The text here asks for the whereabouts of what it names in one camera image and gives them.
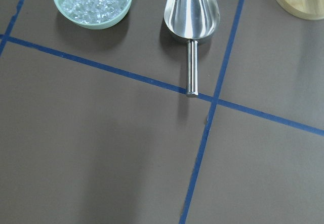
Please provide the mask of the steel ice scoop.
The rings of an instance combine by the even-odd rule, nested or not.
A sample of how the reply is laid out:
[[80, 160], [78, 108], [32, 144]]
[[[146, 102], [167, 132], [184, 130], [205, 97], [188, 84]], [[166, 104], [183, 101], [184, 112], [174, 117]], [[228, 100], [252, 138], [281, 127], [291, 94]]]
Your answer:
[[217, 0], [167, 0], [164, 22], [177, 40], [187, 45], [188, 97], [198, 96], [198, 46], [208, 41], [220, 23]]

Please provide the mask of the green bowl of ice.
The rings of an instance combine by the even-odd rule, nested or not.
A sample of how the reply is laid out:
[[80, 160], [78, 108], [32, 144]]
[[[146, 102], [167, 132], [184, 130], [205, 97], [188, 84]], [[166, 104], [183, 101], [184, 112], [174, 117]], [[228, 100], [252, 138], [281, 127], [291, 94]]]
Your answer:
[[53, 1], [66, 19], [87, 29], [106, 29], [118, 24], [132, 4], [132, 0]]

